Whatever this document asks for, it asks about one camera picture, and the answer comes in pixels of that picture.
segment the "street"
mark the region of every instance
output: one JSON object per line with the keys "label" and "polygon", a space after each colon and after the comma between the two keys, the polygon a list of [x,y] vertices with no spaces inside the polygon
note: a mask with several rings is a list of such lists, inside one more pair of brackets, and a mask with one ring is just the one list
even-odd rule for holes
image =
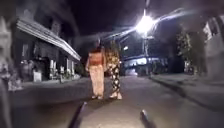
{"label": "street", "polygon": [[[122,77],[122,100],[108,98],[111,90],[108,78],[105,81],[103,100],[89,98],[91,97],[91,81],[88,78],[73,81],[70,84],[74,87],[61,89],[71,93],[72,89],[76,88],[77,90],[74,91],[76,94],[66,95],[65,91],[61,91],[65,98],[70,96],[69,100],[63,103],[49,102],[48,104],[13,107],[14,128],[67,128],[77,106],[82,101],[87,101],[87,106],[81,114],[83,118],[80,128],[144,128],[140,120],[142,109],[148,112],[157,128],[224,127],[224,111],[214,112],[203,108],[148,78]],[[59,96],[57,93],[51,93],[49,96],[57,100]],[[48,93],[39,91],[38,94],[42,95],[40,98],[43,98],[47,97]]]}

